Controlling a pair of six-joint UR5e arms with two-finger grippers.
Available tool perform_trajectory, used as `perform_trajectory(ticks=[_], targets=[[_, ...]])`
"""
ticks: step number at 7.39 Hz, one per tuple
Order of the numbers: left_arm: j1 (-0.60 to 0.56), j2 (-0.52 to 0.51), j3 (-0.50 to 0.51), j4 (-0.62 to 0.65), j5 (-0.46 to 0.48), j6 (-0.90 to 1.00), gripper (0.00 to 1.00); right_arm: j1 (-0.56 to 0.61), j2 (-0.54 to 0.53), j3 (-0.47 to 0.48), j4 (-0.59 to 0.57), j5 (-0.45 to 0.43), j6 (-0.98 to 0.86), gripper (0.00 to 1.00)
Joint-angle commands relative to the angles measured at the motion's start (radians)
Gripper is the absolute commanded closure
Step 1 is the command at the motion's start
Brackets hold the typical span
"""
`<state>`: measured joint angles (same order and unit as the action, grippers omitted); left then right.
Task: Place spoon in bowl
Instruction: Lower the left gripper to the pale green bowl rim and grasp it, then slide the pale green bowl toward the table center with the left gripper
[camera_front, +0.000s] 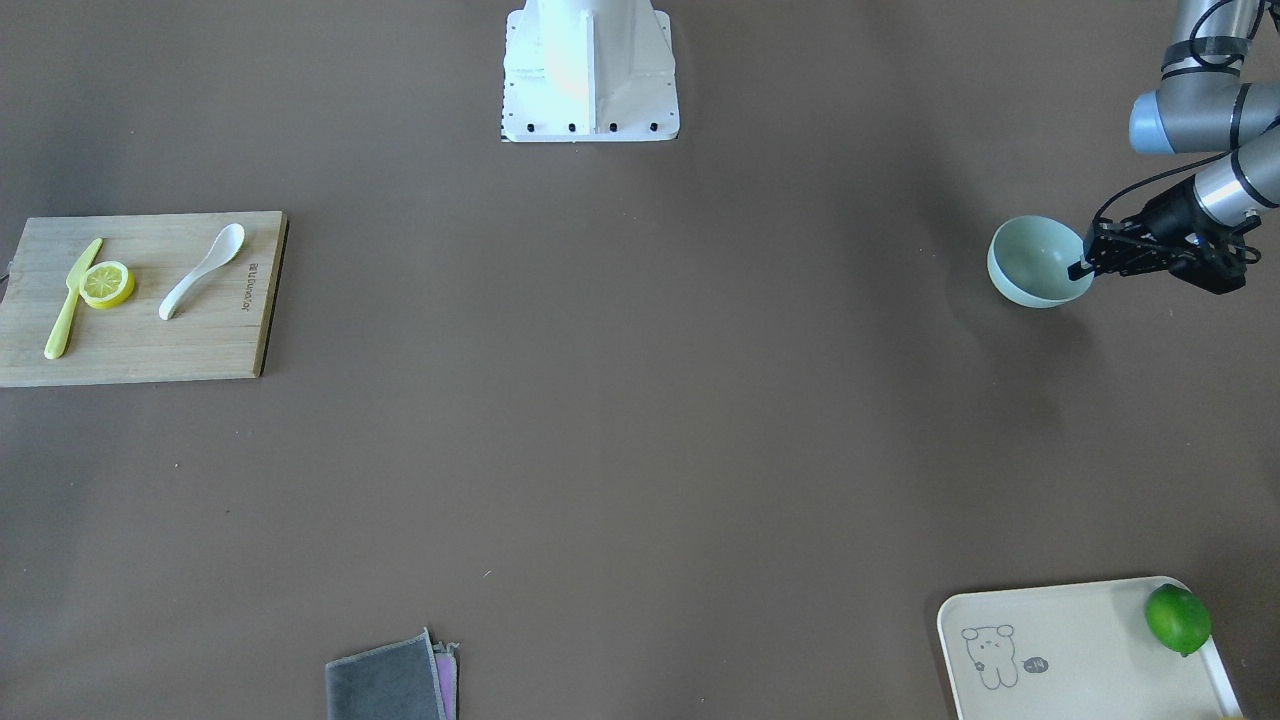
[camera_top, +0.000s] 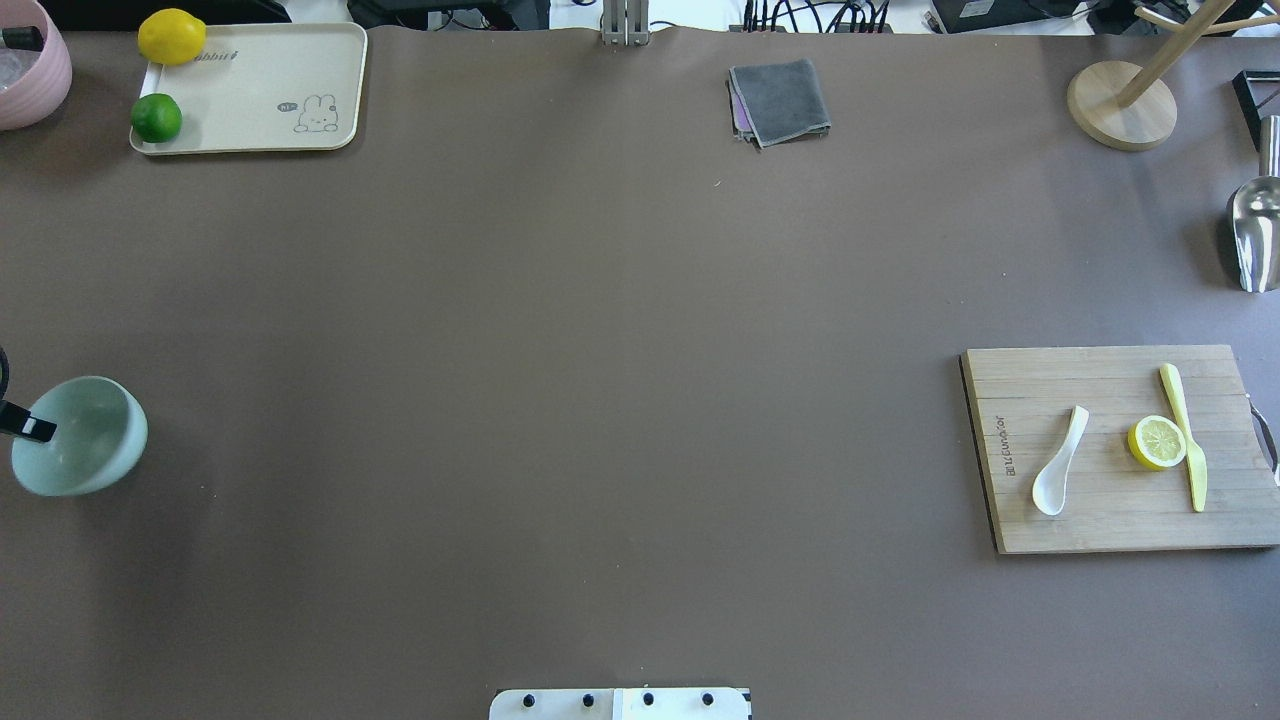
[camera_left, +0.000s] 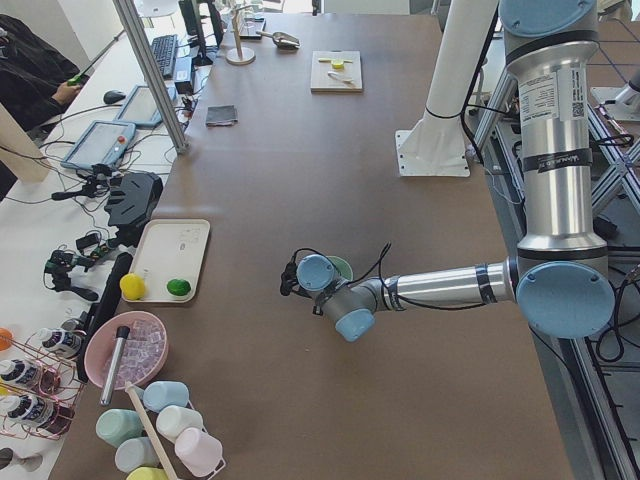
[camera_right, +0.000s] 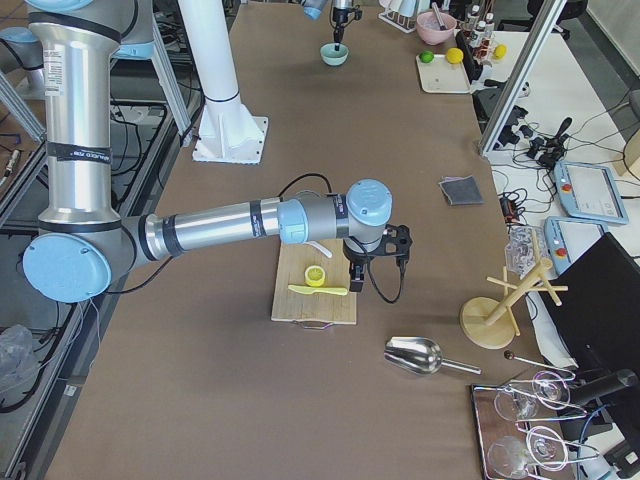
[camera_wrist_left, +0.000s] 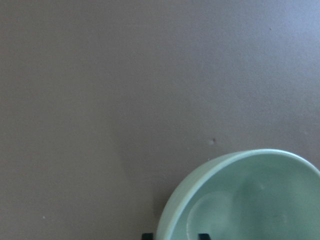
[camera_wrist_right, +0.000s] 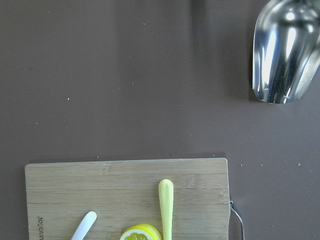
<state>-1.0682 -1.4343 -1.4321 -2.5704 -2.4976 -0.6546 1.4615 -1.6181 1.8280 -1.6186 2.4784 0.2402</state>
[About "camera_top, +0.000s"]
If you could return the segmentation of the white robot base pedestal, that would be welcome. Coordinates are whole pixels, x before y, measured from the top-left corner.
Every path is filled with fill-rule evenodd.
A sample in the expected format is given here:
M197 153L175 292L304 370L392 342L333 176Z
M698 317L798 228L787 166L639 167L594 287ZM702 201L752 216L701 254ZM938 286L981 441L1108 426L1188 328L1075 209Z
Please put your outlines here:
M508 689L489 719L751 719L749 689L735 687L617 687Z

